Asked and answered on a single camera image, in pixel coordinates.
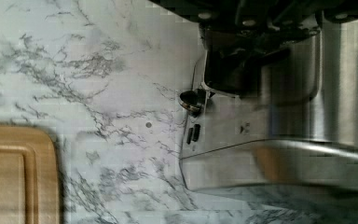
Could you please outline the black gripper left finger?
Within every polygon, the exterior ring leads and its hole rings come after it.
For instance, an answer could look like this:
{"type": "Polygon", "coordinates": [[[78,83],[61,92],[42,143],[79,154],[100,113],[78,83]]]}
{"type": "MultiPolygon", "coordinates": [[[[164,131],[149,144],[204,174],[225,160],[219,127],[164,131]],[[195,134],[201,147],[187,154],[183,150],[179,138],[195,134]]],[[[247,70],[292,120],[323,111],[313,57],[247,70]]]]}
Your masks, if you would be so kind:
{"type": "Polygon", "coordinates": [[[279,32],[270,11],[279,0],[150,0],[188,21],[228,30],[279,32]]]}

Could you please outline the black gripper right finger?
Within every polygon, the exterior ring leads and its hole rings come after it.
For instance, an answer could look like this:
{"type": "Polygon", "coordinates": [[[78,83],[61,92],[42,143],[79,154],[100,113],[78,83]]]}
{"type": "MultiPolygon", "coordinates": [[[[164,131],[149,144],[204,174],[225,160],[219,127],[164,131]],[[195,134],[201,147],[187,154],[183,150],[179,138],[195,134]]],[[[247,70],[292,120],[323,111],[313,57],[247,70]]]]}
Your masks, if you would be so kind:
{"type": "Polygon", "coordinates": [[[282,7],[281,25],[300,24],[311,15],[332,23],[358,20],[358,0],[288,0],[282,7]]]}

